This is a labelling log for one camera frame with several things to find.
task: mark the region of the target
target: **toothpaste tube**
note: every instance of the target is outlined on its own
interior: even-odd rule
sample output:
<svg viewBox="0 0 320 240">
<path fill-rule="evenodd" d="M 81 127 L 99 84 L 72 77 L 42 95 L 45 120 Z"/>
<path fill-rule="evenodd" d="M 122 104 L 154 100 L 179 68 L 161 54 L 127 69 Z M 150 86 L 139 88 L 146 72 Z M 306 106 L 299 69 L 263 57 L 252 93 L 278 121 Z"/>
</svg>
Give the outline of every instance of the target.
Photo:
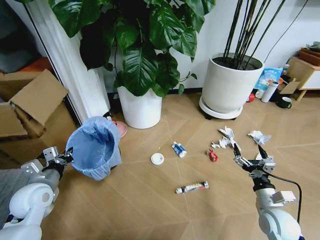
<svg viewBox="0 0 320 240">
<path fill-rule="evenodd" d="M 180 158 L 183 158 L 185 155 L 187 155 L 187 151 L 180 143 L 174 141 L 172 144 L 172 148 Z"/>
<path fill-rule="evenodd" d="M 200 189 L 208 189 L 208 188 L 209 188 L 208 182 L 207 181 L 203 181 L 203 182 L 195 183 L 195 184 L 188 185 L 188 186 L 178 187 L 175 190 L 175 193 L 176 194 L 184 194 L 184 193 L 187 193 L 187 192 L 200 190 Z"/>
</svg>

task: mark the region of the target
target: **white door frame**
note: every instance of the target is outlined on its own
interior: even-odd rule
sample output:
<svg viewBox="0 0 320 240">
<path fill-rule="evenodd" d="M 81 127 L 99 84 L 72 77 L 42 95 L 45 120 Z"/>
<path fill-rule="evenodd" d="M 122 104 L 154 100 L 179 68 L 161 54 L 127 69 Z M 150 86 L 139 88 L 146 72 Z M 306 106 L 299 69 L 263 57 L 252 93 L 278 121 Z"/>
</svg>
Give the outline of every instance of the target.
<svg viewBox="0 0 320 240">
<path fill-rule="evenodd" d="M 101 69 L 87 70 L 80 56 L 81 34 L 69 38 L 47 0 L 25 5 L 53 69 L 80 120 L 103 116 L 110 109 Z"/>
</svg>

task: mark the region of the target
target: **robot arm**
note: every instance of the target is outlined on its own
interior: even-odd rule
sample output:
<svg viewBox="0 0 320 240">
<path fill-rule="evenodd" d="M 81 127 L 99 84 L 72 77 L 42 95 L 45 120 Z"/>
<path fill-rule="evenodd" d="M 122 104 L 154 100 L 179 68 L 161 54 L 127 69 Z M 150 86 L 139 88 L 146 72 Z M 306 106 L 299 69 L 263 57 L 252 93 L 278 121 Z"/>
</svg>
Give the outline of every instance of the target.
<svg viewBox="0 0 320 240">
<path fill-rule="evenodd" d="M 73 161 L 72 148 L 66 153 L 58 154 L 57 147 L 43 151 L 46 166 L 34 159 L 21 166 L 31 174 L 28 185 L 20 188 L 9 203 L 10 216 L 3 229 L 0 240 L 40 240 L 40 224 L 54 208 L 59 189 L 58 182 L 66 165 Z"/>
<path fill-rule="evenodd" d="M 237 145 L 234 145 L 234 161 L 249 172 L 256 194 L 256 209 L 259 214 L 260 229 L 269 240 L 303 240 L 299 223 L 286 211 L 281 210 L 286 203 L 293 202 L 296 198 L 292 191 L 276 192 L 276 187 L 271 184 L 269 174 L 276 167 L 272 156 L 260 147 L 261 159 L 247 160 L 241 156 Z"/>
</svg>

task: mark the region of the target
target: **white plant pot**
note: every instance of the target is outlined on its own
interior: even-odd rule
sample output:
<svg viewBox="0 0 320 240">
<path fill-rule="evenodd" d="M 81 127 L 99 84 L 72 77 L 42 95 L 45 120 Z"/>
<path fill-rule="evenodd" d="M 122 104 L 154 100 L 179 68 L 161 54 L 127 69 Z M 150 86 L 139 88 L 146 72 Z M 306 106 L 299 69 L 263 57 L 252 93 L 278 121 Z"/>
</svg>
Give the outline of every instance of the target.
<svg viewBox="0 0 320 240">
<path fill-rule="evenodd" d="M 143 96 L 135 96 L 124 86 L 117 88 L 125 122 L 135 129 L 148 129 L 161 118 L 162 97 L 150 88 Z"/>
<path fill-rule="evenodd" d="M 252 58 L 250 62 L 258 69 L 236 70 L 215 63 L 212 59 L 217 57 L 222 57 L 222 54 L 215 55 L 209 60 L 202 99 L 217 113 L 228 114 L 242 110 L 265 65 L 258 59 Z"/>
</svg>

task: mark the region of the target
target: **green mug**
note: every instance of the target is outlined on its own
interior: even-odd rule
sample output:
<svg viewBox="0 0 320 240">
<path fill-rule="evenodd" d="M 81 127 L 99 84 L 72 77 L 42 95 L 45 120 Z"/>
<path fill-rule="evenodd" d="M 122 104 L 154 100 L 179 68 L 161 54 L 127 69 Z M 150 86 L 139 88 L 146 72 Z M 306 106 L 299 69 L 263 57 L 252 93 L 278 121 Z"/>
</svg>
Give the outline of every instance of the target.
<svg viewBox="0 0 320 240">
<path fill-rule="evenodd" d="M 292 101 L 289 97 L 284 96 L 276 103 L 276 105 L 282 109 L 290 109 L 292 107 Z"/>
</svg>

